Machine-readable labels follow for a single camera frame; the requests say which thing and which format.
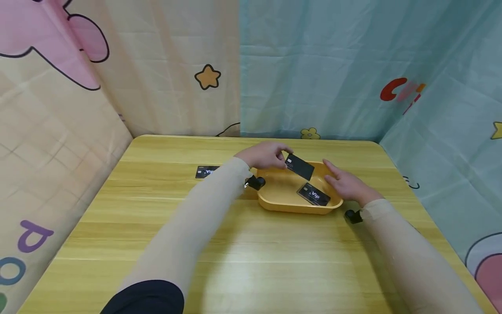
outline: left hand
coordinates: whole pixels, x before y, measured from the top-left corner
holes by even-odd
[[[235,157],[242,159],[250,168],[267,169],[274,167],[286,169],[282,151],[293,153],[293,150],[286,144],[266,141],[238,152]]]

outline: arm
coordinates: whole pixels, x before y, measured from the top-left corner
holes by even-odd
[[[178,286],[185,299],[199,254],[218,230],[232,202],[243,191],[250,167],[286,168],[286,145],[262,142],[245,149],[198,183],[159,230],[120,287],[161,279]]]
[[[413,314],[483,313],[476,300],[439,252],[384,197],[353,174],[325,160],[328,181],[362,208],[363,223],[373,236],[389,273]]]

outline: black clip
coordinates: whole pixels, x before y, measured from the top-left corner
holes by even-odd
[[[362,223],[361,211],[354,212],[353,210],[348,210],[345,212],[345,218],[347,218],[351,224]]]
[[[264,185],[265,185],[265,179],[263,179],[262,177],[257,178],[253,175],[246,181],[244,187],[250,186],[256,191],[259,191]]]

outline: blue curtain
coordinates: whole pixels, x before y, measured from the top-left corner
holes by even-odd
[[[473,275],[501,256],[501,2],[241,0],[239,15],[243,136],[376,141]],[[485,290],[502,311],[500,291]]]

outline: black card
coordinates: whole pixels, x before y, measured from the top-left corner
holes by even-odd
[[[298,190],[298,194],[309,201],[312,205],[317,206],[326,206],[331,199],[329,196],[324,194],[321,190],[311,185],[310,183],[306,183]]]
[[[293,154],[289,154],[288,158],[286,158],[286,166],[289,170],[305,178],[307,181],[310,180],[312,173],[314,173],[314,166]]]
[[[218,169],[219,166],[198,166],[197,172],[195,173],[196,179],[203,179],[213,173],[214,170]]]

